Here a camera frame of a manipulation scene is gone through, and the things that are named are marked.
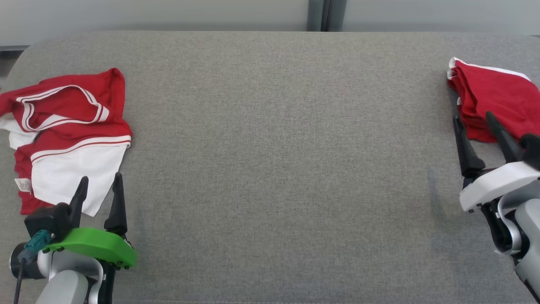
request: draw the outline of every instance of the gray upholstered table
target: gray upholstered table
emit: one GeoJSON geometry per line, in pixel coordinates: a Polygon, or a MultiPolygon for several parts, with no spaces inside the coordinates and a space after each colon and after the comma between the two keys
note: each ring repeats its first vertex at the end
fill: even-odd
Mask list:
{"type": "MultiPolygon", "coordinates": [[[[115,303],[532,302],[458,202],[452,56],[540,83],[534,37],[94,32],[31,46],[4,90],[124,74],[139,266],[117,275],[115,303]]],[[[6,266],[27,237],[12,155],[0,132],[6,266]]],[[[83,224],[101,227],[109,206],[83,224]]],[[[0,302],[14,286],[4,268],[0,302]]],[[[25,281],[21,303],[43,286],[25,281]]]]}

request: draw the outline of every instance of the red and white shirt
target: red and white shirt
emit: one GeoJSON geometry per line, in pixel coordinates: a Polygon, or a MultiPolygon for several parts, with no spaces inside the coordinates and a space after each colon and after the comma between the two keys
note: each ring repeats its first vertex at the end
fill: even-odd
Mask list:
{"type": "Polygon", "coordinates": [[[54,77],[0,95],[0,129],[10,131],[15,172],[31,180],[31,189],[19,191],[21,214],[69,203],[83,176],[89,178],[83,212],[97,213],[131,144],[123,110],[118,69],[54,77]]]}

